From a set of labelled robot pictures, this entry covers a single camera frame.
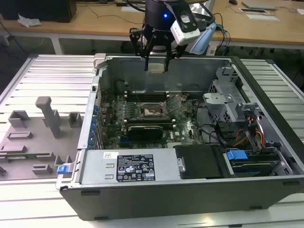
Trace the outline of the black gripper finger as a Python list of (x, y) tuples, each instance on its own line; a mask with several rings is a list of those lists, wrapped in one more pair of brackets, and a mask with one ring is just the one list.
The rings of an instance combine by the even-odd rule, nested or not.
[(131, 28), (129, 37), (134, 54), (145, 59), (144, 70), (148, 71), (149, 55), (152, 50), (152, 28)]
[(166, 47), (166, 58), (165, 58), (165, 65), (164, 71), (168, 71), (169, 63), (171, 59), (180, 58), (183, 52), (186, 49), (186, 45), (177, 45), (173, 50), (171, 49), (171, 43), (173, 42), (173, 37), (165, 36), (164, 43)]

